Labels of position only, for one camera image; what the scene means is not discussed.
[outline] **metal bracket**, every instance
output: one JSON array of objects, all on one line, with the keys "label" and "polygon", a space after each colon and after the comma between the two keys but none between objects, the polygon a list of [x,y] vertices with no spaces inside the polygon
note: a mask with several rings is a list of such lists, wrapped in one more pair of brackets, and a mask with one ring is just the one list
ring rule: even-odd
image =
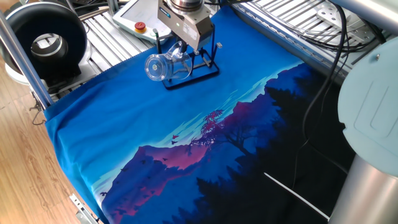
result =
[{"label": "metal bracket", "polygon": [[76,217],[80,220],[81,224],[98,224],[99,219],[95,219],[93,215],[87,210],[85,205],[76,197],[75,194],[69,196],[70,200],[79,209]]},{"label": "metal bracket", "polygon": [[[364,25],[356,14],[348,10],[344,10],[344,13],[347,18],[348,36],[361,44],[366,44],[373,40],[374,34],[368,26]],[[334,5],[327,2],[322,3],[321,9],[318,10],[317,17],[334,28],[341,29],[340,15]]]}]

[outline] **tree silhouette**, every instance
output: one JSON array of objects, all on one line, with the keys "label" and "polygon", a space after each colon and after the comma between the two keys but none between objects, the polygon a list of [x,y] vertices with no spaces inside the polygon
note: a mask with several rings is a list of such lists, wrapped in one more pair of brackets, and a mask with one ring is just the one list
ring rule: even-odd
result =
[{"label": "tree silhouette", "polygon": [[191,144],[210,146],[228,142],[244,155],[253,157],[253,154],[244,147],[244,142],[254,137],[251,134],[254,127],[248,122],[247,110],[242,108],[221,121],[220,116],[223,114],[223,110],[215,110],[205,116],[203,120],[206,123],[201,128],[201,138],[193,138]]},{"label": "tree silhouette", "polygon": [[[301,122],[308,106],[308,97],[315,93],[309,88],[317,89],[318,83],[312,78],[297,79],[298,87],[306,87],[306,91],[282,90],[266,87],[266,93],[277,106],[277,116],[272,118],[272,132],[263,128],[262,111],[255,111],[248,103],[238,103],[233,113],[221,121],[222,111],[214,111],[205,117],[205,125],[201,130],[202,137],[193,139],[192,144],[219,144],[228,142],[244,153],[236,158],[240,165],[237,170],[227,167],[229,179],[219,178],[218,181],[197,179],[202,196],[194,201],[196,209],[192,212],[181,210],[179,217],[173,217],[172,223],[219,224],[219,223],[327,223],[315,214],[311,208],[298,203],[284,189],[266,178],[267,172],[285,185],[291,185],[293,179],[294,160],[297,149],[303,144]],[[244,141],[253,136],[266,138],[262,147],[256,148],[254,154],[244,148]],[[301,166],[297,173],[297,186],[305,177],[306,168]],[[312,198],[322,204],[323,211],[331,213],[333,204],[322,199]]]}]

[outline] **printed shirt graphic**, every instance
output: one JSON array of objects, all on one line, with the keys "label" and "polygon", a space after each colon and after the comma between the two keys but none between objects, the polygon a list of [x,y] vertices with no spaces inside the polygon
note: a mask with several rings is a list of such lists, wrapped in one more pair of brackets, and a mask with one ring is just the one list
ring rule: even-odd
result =
[{"label": "printed shirt graphic", "polygon": [[[223,44],[215,58],[219,75],[166,90],[145,75],[154,48],[45,111],[61,168],[105,223],[288,218],[281,211],[295,199],[262,172],[288,166],[281,177],[292,180],[293,163],[284,156],[303,143],[302,116],[320,76],[230,8],[212,21]],[[319,220],[305,206],[298,212]]]}]

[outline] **mountain print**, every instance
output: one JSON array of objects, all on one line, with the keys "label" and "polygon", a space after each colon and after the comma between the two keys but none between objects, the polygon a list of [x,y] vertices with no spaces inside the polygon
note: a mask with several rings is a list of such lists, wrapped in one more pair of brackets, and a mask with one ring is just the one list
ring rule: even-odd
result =
[{"label": "mountain print", "polygon": [[[232,113],[207,114],[188,144],[171,133],[169,147],[139,147],[102,192],[104,214],[111,223],[327,223],[263,174],[291,187],[302,118],[322,81],[306,64],[284,70],[262,87],[264,94],[237,101]],[[320,166],[333,169],[338,192],[345,176]],[[297,189],[316,178],[299,172]],[[338,193],[331,195],[313,202],[330,214]]]}]

